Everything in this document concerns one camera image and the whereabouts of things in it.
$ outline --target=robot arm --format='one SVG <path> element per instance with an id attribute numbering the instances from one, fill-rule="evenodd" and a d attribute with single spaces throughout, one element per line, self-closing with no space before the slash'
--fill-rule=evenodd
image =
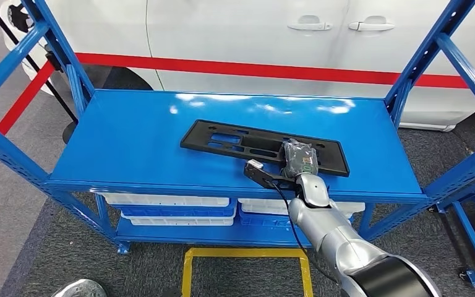
<path id="1" fill-rule="evenodd" d="M 310 145 L 290 140 L 284 147 L 287 165 L 283 176 L 265 172 L 255 160 L 247 162 L 244 173 L 265 188 L 296 192 L 289 205 L 291 221 L 335 271 L 342 296 L 442 296 L 420 268 L 379 249 L 352 228 L 329 198 L 324 180 L 316 175 L 317 168 L 312 166 L 315 150 Z"/>

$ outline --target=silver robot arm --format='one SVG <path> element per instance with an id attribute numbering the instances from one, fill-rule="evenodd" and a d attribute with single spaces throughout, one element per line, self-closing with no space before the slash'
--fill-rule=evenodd
<path id="1" fill-rule="evenodd" d="M 441 297 L 430 277 L 410 261 L 364 240 L 328 196 L 322 178 L 299 173 L 289 216 L 338 278 L 342 296 Z"/>

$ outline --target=car door handle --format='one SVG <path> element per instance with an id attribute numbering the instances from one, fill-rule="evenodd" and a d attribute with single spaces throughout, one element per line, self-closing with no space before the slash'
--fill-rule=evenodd
<path id="1" fill-rule="evenodd" d="M 369 24 L 364 22 L 352 22 L 349 24 L 349 29 L 356 31 L 387 31 L 394 28 L 394 24 Z"/>
<path id="2" fill-rule="evenodd" d="M 302 15 L 297 22 L 288 24 L 287 27 L 295 30 L 327 31 L 332 29 L 332 24 L 320 22 L 317 15 Z"/>

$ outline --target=black pole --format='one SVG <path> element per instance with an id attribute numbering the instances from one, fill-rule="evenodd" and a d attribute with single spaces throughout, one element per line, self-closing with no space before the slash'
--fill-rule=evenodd
<path id="1" fill-rule="evenodd" d="M 1 17 L 0 17 L 0 26 L 1 26 L 2 30 L 4 31 L 4 33 L 6 33 L 6 35 L 8 35 L 8 37 L 14 42 L 15 45 L 19 43 L 19 40 L 15 37 L 15 35 L 10 30 L 10 28 L 8 28 L 8 26 L 4 23 L 4 21 L 1 19 Z M 37 63 L 32 59 L 32 57 L 30 57 L 30 55 L 26 56 L 26 60 L 30 63 L 30 65 L 32 65 L 33 69 L 36 72 L 39 72 L 39 66 L 37 66 Z M 72 121 L 77 124 L 77 118 L 75 117 L 73 112 L 70 110 L 70 108 L 68 107 L 66 102 L 61 98 L 61 96 L 56 91 L 54 86 L 48 80 L 45 82 L 45 84 L 50 89 L 52 94 L 54 94 L 54 97 L 56 97 L 59 104 L 61 104 L 61 106 L 64 108 L 64 111 L 66 111 L 66 113 L 70 116 Z"/>

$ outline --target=red stripe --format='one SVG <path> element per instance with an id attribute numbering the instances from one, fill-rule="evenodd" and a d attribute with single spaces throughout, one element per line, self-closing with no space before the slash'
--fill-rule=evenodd
<path id="1" fill-rule="evenodd" d="M 17 119 L 24 112 L 26 107 L 32 102 L 33 97 L 39 92 L 43 84 L 48 80 L 54 67 L 49 62 L 39 70 L 34 79 L 28 84 L 25 90 L 17 98 L 10 110 L 4 115 L 0 122 L 0 133 L 6 134 L 15 124 Z"/>
<path id="2" fill-rule="evenodd" d="M 198 61 L 187 59 L 122 56 L 116 54 L 77 53 L 79 61 L 105 66 L 150 68 L 157 70 L 198 72 L 211 74 L 272 77 L 277 79 L 306 79 L 327 82 L 354 82 L 361 84 L 391 85 L 398 72 L 379 72 L 333 68 L 314 68 L 265 65 L 235 62 Z M 467 88 L 458 75 L 424 74 L 416 83 L 418 87 Z"/>

